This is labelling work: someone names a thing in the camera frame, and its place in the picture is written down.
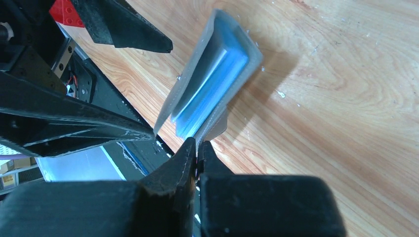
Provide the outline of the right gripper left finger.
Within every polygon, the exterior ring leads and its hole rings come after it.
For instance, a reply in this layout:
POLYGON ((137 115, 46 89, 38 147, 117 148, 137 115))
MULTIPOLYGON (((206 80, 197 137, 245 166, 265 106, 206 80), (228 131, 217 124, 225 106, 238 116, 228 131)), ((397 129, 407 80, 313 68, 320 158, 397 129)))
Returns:
POLYGON ((3 237, 190 237, 196 144, 139 181, 33 182, 0 208, 3 237))

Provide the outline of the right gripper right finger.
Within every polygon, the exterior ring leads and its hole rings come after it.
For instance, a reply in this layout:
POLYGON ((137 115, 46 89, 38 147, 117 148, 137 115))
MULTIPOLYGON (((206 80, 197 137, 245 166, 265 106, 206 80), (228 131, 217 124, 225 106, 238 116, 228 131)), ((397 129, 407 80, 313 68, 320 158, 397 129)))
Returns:
POLYGON ((198 148, 204 237, 344 237, 334 195, 315 176, 235 174, 209 141, 198 148))

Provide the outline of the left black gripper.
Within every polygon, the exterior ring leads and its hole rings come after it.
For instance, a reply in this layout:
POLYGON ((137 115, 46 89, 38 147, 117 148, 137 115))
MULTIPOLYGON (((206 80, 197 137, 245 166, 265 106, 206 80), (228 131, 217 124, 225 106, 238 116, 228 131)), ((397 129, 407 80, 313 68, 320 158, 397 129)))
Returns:
MULTIPOLYGON (((170 53, 173 43, 125 0, 71 1, 94 43, 170 53)), ((96 66, 50 14, 51 0, 0 3, 0 142, 30 157, 58 157, 151 127, 93 105, 96 66)))

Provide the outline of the grey card holder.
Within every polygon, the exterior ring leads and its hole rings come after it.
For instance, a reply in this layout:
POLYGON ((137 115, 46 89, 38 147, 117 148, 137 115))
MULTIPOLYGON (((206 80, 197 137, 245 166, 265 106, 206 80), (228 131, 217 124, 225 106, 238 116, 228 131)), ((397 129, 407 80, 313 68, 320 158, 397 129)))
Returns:
POLYGON ((203 33, 167 96, 154 133, 167 119, 177 137, 209 141, 227 128, 227 105, 258 69, 263 55, 227 12, 214 9, 203 33))

